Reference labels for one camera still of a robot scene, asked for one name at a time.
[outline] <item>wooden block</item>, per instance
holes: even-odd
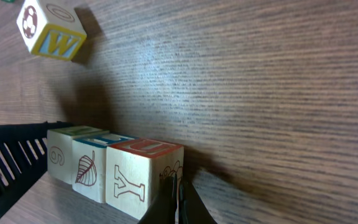
[[[75,126],[48,130],[48,172],[68,184],[71,182],[72,140],[84,136],[108,133],[108,130],[88,126]]]
[[[71,60],[86,39],[74,9],[58,0],[25,0],[16,23],[36,55]]]
[[[110,144],[137,139],[104,134],[73,141],[73,190],[99,203],[106,203],[106,148]]]
[[[182,166],[181,145],[150,139],[112,144],[106,155],[106,203],[141,219],[158,193],[160,179],[177,173],[180,181]]]

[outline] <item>toy block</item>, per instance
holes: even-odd
[[[48,173],[54,178],[72,184],[73,139],[94,136],[96,134],[106,134],[108,132],[108,130],[88,126],[48,130]]]
[[[160,180],[183,170],[183,146],[135,139],[108,146],[106,203],[141,219],[158,194]]]
[[[104,134],[73,141],[73,190],[99,203],[106,203],[106,148],[110,144],[137,139]]]
[[[86,39],[74,9],[57,0],[25,0],[16,23],[35,55],[71,60]]]

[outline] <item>soccer ball drawing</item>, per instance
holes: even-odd
[[[23,33],[26,38],[30,39],[37,30],[37,12],[34,7],[28,6],[23,14]]]

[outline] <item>row of blocks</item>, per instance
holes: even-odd
[[[48,130],[48,172],[73,190],[141,219],[160,182],[183,172],[183,146],[89,126]]]

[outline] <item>green block face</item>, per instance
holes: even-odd
[[[93,134],[98,133],[100,131],[103,131],[102,129],[98,128],[92,128],[89,126],[75,126],[75,127],[69,127],[69,128],[60,128],[60,129],[53,129],[52,131],[66,134],[68,136],[79,136],[83,134]]]

